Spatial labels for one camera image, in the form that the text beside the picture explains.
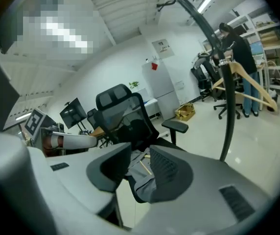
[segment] white refrigerator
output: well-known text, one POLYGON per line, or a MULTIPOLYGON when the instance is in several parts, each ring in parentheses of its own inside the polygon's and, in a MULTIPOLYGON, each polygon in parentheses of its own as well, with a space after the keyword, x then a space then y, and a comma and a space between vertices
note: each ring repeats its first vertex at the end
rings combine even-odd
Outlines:
POLYGON ((152 62, 148 62, 142 66, 142 74, 158 101, 163 119, 167 120, 175 116, 180 104, 165 63, 161 59, 153 63, 158 65, 157 69, 152 69, 152 62))

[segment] wooden hanger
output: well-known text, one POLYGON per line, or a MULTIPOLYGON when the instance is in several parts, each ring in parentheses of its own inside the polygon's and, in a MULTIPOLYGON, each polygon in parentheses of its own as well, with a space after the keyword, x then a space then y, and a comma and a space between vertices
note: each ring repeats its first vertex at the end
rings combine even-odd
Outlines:
MULTIPOLYGON (((275 110, 275 112, 278 112, 278 107, 277 107, 277 103, 272 99, 272 97, 267 93, 266 90, 264 90, 264 88, 262 86, 260 86, 255 80, 253 80, 248 74, 247 72, 244 70, 244 68, 242 67, 241 64, 237 63, 237 62, 230 62, 229 63, 230 69, 233 73, 238 73, 240 76, 242 76, 244 79, 246 79, 250 84, 253 85, 254 88, 256 88, 258 90, 258 92, 263 96, 263 98, 266 99, 267 102, 255 98, 253 96, 250 95, 246 95, 240 92, 235 92, 236 94, 240 94, 243 95, 244 97, 247 97, 251 100, 254 100, 256 102, 259 102, 261 104, 265 104, 271 108, 273 108, 275 110)), ((219 87, 218 85, 220 85, 223 82, 223 78, 219 79, 215 84, 213 84, 213 88, 212 89, 219 89, 219 90, 223 90, 225 91, 225 88, 219 87)))

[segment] white tile floor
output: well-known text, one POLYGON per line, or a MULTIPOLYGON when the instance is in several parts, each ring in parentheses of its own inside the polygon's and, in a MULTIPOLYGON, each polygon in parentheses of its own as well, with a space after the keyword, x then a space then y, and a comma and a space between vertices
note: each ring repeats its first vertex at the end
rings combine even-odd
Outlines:
MULTIPOLYGON (((218 119, 220 109, 213 110, 214 102, 209 97, 205 102, 194 103, 196 110, 186 124, 189 129, 185 134, 177 133, 177 145, 187 152, 219 159, 223 147, 226 116, 218 119)), ((236 119, 233 139, 226 158, 229 166, 243 174, 265 190, 271 197, 280 191, 280 96, 278 98, 279 114, 275 115, 263 108, 259 117, 252 114, 236 119)), ((153 121, 157 130, 166 131, 161 126, 162 120, 153 121)), ((118 204, 124 225, 133 228, 149 210, 148 203, 137 203, 130 191, 127 181, 117 189, 118 204)))

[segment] jeans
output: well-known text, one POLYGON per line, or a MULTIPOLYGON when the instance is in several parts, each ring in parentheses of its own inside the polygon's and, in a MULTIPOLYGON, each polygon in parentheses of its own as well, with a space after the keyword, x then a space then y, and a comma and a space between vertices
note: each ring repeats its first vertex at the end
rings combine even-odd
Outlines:
MULTIPOLYGON (((259 83, 259 76, 257 72, 253 72, 251 74, 249 74, 249 76, 254 79, 257 83, 259 83)), ((243 89, 244 89, 244 93, 246 95, 250 95, 256 98, 259 98, 259 93, 258 90, 256 88, 253 87, 253 85, 251 85, 246 79, 242 78, 242 82, 243 82, 243 89)), ((243 109, 244 112, 246 114, 250 114, 251 111, 251 101, 252 101, 252 110, 254 112, 258 112, 258 108, 259 108, 259 103, 251 100, 247 97, 244 98, 244 102, 243 102, 243 109)))

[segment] red sticker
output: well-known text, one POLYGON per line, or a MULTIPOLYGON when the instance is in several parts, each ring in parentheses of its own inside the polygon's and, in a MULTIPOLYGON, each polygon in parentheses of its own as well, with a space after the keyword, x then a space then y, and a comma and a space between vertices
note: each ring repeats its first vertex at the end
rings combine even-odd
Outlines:
POLYGON ((155 63, 152 63, 152 69, 156 71, 158 69, 158 65, 155 63))

